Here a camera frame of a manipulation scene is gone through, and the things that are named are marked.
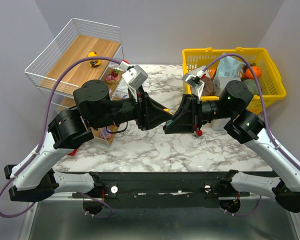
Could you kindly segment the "yellow minion toy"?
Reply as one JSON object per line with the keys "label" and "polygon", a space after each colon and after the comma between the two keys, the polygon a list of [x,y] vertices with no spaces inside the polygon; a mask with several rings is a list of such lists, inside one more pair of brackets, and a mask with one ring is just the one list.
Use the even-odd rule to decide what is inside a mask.
{"label": "yellow minion toy", "polygon": [[168,127],[173,122],[173,113],[168,108],[164,108],[163,110],[166,113],[165,126]]}

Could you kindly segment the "pink strawberry donut toy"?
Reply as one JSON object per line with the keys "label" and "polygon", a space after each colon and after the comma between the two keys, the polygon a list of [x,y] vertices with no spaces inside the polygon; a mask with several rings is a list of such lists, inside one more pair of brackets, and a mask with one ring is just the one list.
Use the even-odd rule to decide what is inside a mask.
{"label": "pink strawberry donut toy", "polygon": [[110,73],[107,73],[105,75],[105,81],[111,85],[116,84],[120,79],[119,73],[120,73],[120,71],[117,69],[112,70]]}

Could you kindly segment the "purple bunny pink donut toy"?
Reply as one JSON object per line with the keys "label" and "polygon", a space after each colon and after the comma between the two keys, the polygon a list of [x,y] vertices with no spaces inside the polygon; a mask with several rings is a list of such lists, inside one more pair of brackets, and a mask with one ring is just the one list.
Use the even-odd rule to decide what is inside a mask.
{"label": "purple bunny pink donut toy", "polygon": [[112,137],[112,133],[111,133],[111,130],[110,130],[110,127],[107,126],[107,127],[104,127],[100,130],[99,132],[99,137],[104,139],[104,140],[108,140]]}

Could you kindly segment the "yellow duck toy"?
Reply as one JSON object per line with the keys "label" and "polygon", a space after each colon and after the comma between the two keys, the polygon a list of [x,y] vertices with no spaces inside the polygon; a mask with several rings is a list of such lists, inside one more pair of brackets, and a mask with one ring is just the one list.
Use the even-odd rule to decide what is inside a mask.
{"label": "yellow duck toy", "polygon": [[[87,57],[92,58],[92,57],[97,57],[98,54],[95,51],[91,51],[88,53]],[[92,68],[98,68],[101,65],[102,61],[100,59],[92,59],[89,62],[90,67]]]}

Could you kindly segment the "yellow plastic basket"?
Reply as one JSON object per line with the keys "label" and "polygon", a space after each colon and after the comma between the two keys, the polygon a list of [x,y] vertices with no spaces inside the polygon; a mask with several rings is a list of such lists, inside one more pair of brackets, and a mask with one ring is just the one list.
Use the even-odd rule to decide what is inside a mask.
{"label": "yellow plastic basket", "polygon": [[258,78],[265,107],[286,97],[287,92],[282,83],[280,72],[265,48],[236,47],[235,49],[186,48],[182,51],[182,71],[186,74],[198,67],[206,66],[223,53],[239,54],[250,64],[256,64],[261,69]]}

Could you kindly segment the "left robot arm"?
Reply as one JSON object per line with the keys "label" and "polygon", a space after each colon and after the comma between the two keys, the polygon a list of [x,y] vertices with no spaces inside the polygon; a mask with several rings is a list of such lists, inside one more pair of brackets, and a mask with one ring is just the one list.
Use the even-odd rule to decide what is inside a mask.
{"label": "left robot arm", "polygon": [[31,154],[29,164],[7,165],[7,177],[16,175],[9,189],[15,202],[40,202],[56,193],[89,193],[101,182],[95,173],[63,173],[53,166],[64,156],[94,138],[92,130],[136,121],[138,128],[151,130],[172,119],[172,114],[147,92],[138,100],[111,100],[102,80],[89,80],[73,92],[75,106],[61,111],[48,125],[41,149]]}

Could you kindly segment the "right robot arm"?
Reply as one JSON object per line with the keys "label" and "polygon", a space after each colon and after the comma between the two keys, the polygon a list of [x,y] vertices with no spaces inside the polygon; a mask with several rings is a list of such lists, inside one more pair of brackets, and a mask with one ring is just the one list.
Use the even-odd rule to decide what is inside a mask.
{"label": "right robot arm", "polygon": [[228,82],[218,100],[200,101],[192,94],[184,94],[171,122],[163,130],[165,134],[192,134],[213,120],[229,119],[224,126],[226,132],[261,157],[277,176],[230,170],[220,181],[222,190],[265,196],[287,211],[299,213],[300,162],[267,132],[263,120],[247,110],[252,98],[253,94],[240,80]]}

